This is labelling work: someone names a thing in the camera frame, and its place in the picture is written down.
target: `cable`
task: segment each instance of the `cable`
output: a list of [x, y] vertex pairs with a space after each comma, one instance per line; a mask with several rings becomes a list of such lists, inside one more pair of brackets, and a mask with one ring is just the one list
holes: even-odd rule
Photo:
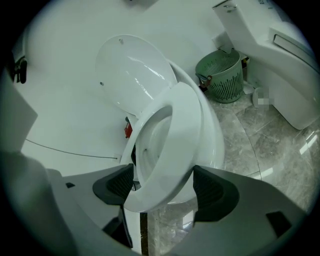
[[87, 154], [71, 153], [71, 152], [67, 152], [67, 151], [63, 151], [63, 150], [59, 150], [59, 149], [55, 149], [55, 148], [52, 148], [52, 147], [49, 147], [49, 146], [44, 146], [44, 145], [41, 145], [41, 144], [39, 144], [39, 143], [33, 142], [33, 141], [31, 141], [31, 140], [28, 140], [28, 139], [25, 139], [25, 140], [26, 140], [26, 141], [28, 141], [28, 142], [31, 142], [31, 143], [33, 143], [33, 144], [36, 144], [36, 145], [38, 145], [38, 146], [41, 146], [41, 147], [44, 147], [44, 148], [50, 149], [50, 150], [55, 150], [55, 151], [59, 151], [59, 152], [67, 153], [67, 154], [71, 154], [71, 155], [82, 156], [82, 157], [90, 157], [90, 158], [118, 159], [117, 157], [95, 156], [95, 155], [87, 155]]

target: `green laundry basket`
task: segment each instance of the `green laundry basket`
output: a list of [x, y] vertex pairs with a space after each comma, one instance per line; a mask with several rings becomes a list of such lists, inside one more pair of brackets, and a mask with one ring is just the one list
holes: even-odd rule
[[195, 73], [217, 102], [231, 103], [242, 95], [242, 64], [239, 52], [234, 49], [230, 53], [217, 50], [208, 54], [196, 65]]

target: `bathroom floor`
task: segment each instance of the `bathroom floor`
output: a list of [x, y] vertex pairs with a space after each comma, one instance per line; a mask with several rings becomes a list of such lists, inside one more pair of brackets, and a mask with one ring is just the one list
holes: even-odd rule
[[[319, 192], [320, 119], [297, 130], [272, 105], [255, 108], [251, 94], [228, 104], [205, 95], [224, 136], [223, 169], [272, 184], [308, 213]], [[163, 255], [179, 243], [196, 211], [195, 198], [148, 213], [147, 237], [141, 239], [147, 239], [149, 255]]]

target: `red object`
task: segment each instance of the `red object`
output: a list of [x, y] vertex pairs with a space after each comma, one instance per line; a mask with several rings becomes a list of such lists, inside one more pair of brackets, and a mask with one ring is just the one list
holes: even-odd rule
[[126, 138], [130, 138], [131, 133], [132, 133], [131, 124], [130, 124], [130, 123], [127, 123], [127, 124], [126, 124], [126, 127], [124, 128], [125, 137], [126, 137]]

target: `white toilet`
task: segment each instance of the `white toilet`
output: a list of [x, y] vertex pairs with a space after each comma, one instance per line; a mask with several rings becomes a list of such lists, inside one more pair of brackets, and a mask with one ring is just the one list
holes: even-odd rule
[[250, 58], [247, 81], [264, 87], [296, 129], [320, 117], [320, 69], [300, 30], [267, 0], [225, 0], [213, 7], [233, 47]]
[[195, 82], [153, 45], [118, 35], [100, 48], [95, 70], [106, 96], [127, 112], [132, 134], [121, 157], [141, 188], [124, 207], [147, 212], [196, 196], [191, 167], [221, 168], [224, 139], [219, 121]]

